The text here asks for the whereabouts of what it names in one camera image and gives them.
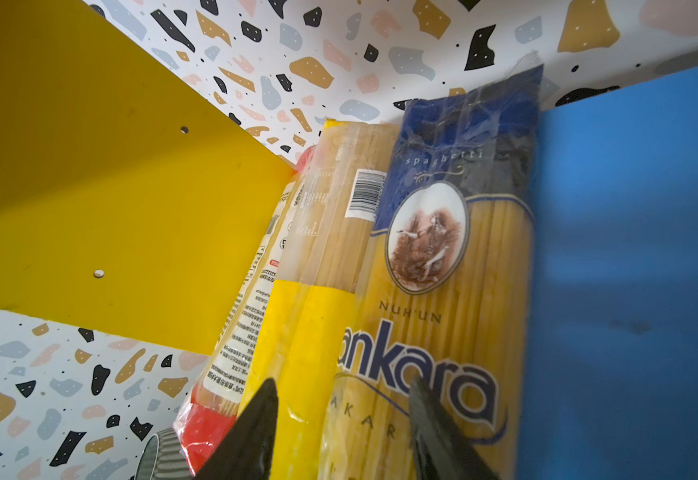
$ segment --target barcode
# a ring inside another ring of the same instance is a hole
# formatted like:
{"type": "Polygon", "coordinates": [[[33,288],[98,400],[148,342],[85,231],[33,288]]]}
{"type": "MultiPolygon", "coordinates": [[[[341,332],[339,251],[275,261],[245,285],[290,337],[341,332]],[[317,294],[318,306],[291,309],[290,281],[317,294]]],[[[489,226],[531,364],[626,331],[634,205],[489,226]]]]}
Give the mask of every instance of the barcode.
{"type": "Polygon", "coordinates": [[[277,219],[279,218],[279,215],[275,215],[271,217],[271,222],[269,222],[269,226],[266,229],[266,235],[271,235],[271,232],[274,231],[274,226],[277,225],[277,219]]]}
{"type": "Polygon", "coordinates": [[[358,168],[345,216],[375,221],[385,179],[386,174],[381,171],[358,168]]]}

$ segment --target yellow wall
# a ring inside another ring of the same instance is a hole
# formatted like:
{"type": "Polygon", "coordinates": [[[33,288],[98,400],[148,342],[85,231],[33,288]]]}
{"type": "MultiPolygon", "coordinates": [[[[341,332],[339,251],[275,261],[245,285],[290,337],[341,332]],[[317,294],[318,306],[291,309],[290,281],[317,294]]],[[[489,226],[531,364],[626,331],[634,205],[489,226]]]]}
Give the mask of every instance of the yellow wall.
{"type": "Polygon", "coordinates": [[[0,309],[209,353],[291,172],[85,3],[0,2],[0,309]]]}

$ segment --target blue panel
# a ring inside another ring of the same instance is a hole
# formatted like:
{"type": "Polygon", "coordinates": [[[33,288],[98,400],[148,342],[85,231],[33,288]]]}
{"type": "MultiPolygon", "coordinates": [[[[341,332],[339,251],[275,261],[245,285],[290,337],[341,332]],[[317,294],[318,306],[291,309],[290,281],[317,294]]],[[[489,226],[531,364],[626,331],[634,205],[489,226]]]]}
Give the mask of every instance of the blue panel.
{"type": "Polygon", "coordinates": [[[546,112],[517,479],[698,478],[698,68],[546,112]]]}

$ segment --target oval logo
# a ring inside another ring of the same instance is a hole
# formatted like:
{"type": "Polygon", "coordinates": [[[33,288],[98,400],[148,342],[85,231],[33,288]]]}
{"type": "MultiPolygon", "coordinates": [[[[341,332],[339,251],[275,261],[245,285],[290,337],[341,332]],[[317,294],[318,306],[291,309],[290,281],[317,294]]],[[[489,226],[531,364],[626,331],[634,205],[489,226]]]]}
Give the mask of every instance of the oval logo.
{"type": "Polygon", "coordinates": [[[461,193],[439,181],[414,191],[394,214],[386,265],[406,293],[426,293],[458,266],[468,244],[469,215],[461,193]]]}

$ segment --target spaghetti package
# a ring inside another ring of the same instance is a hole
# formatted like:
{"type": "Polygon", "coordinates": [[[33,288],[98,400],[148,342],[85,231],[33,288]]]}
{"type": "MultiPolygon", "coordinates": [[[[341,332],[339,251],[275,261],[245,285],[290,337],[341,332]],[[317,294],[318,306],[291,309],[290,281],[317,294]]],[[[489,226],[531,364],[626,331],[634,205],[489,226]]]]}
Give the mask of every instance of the spaghetti package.
{"type": "Polygon", "coordinates": [[[490,469],[514,479],[541,78],[538,66],[406,106],[336,354],[319,478],[416,477],[407,395],[420,376],[490,469]]]}
{"type": "MultiPolygon", "coordinates": [[[[271,340],[256,350],[253,361],[254,381],[275,378],[280,399],[272,479],[316,477],[334,362],[352,317],[347,313],[355,306],[354,290],[398,131],[394,125],[354,122],[323,131],[320,148],[329,138],[340,140],[329,188],[315,189],[325,193],[319,212],[294,222],[291,235],[303,236],[299,241],[310,248],[292,256],[288,240],[282,268],[292,274],[277,279],[278,297],[261,334],[271,340]]],[[[243,403],[257,389],[250,382],[243,403]]]]}
{"type": "Polygon", "coordinates": [[[192,473],[196,474],[225,437],[237,415],[247,368],[263,321],[269,294],[297,207],[296,192],[308,178],[311,150],[303,168],[280,197],[258,246],[215,351],[173,425],[192,473]]]}

